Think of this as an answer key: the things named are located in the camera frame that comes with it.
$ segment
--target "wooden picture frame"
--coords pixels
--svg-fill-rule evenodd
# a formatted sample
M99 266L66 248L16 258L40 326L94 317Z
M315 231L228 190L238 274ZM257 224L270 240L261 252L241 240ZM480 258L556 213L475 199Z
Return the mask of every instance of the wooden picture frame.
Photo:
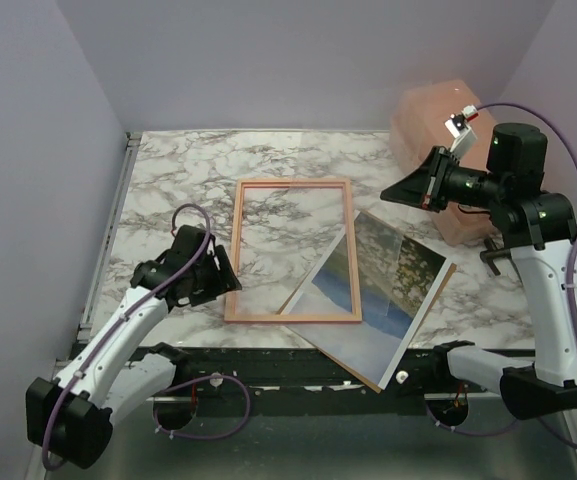
M350 180L347 178L248 178L239 180L237 182L237 190L235 193L235 212L232 225L232 243L230 247L230 262L235 275L239 273L244 196L246 189L252 188L341 189L344 208L344 223L346 227L346 244L348 246L348 270L352 312L348 314L313 315L237 313L238 292L229 292L226 294L224 320L230 323L360 323L361 297L359 293L359 266L357 265L357 245L355 242L355 222Z

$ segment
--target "pink box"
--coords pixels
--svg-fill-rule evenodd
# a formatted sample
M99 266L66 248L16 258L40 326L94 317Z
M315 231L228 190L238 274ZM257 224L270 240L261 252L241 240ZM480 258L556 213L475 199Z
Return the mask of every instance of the pink box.
M405 92L391 118L390 147L404 174L413 172L434 145L450 147L453 138L444 123L452 113L480 101L462 80L414 88ZM479 112L471 126L477 142L462 158L461 165L486 170L488 148L495 119ZM440 213L431 213L437 229L449 245L458 245L496 232L487 215L467 215L451 203Z

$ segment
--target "white marble tabletop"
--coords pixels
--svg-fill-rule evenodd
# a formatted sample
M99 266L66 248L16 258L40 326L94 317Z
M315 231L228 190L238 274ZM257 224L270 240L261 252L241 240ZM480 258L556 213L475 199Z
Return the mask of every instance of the white marble tabletop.
M230 252L233 200L239 178L324 176L350 178L356 209L369 210L457 265L456 273L422 322L410 347L428 348L457 339L474 341L484 348L534 347L526 298L508 261L499 264L502 275L493 277L479 260L481 243L449 247L441 240L428 214L379 200L383 188L402 178L385 132L262 130L144 134L100 299L93 311L93 335L118 306L135 266L170 247L170 218L177 206L194 202L205 207L217 241ZM300 246L295 248L294 224L297 219L313 215L310 202L269 205L263 198L257 200L248 207L257 225L257 241L248 245L242 270L254 273L258 279L256 287L266 288L266 293L260 296L264 308L276 311L316 262L339 225L331 217L323 222L323 228L310 228L309 235L302 231ZM324 206L330 204L331 212L335 211L332 199L323 198L321 202ZM340 219L338 212L331 215ZM200 218L191 212L180 215L179 222L202 225ZM281 255L275 253L269 257L272 252L259 247L264 242L272 242L273 250ZM277 266L277 259L284 257L285 265L279 262ZM218 299L194 309L175 309L142 345L164 341L185 347L311 347L280 325L225 324L223 308L223 299Z

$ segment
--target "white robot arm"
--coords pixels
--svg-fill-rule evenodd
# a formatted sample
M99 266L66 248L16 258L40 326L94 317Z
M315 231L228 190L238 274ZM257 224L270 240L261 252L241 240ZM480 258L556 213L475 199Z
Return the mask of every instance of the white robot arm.
M87 347L52 381L37 378L26 391L28 439L42 446L47 468L59 466L50 463L49 451L90 467L114 425L148 397L190 380L187 356L165 344L124 367L174 307L201 305L241 289L223 246L210 234L207 214L194 207L204 214L206 230L182 226L169 250L139 264L131 288Z
M509 106L528 110L551 125L530 109ZM497 125L488 171L460 166L459 160L476 138L468 124L476 116L474 106L452 115L446 122L455 138L452 147L433 147L422 165L385 189L381 199L433 212L455 202L480 208L490 216L526 292L535 361L511 360L459 341L435 347L439 374L499 394L518 419L577 408L577 222L573 208L565 196L541 189L547 138L534 126Z

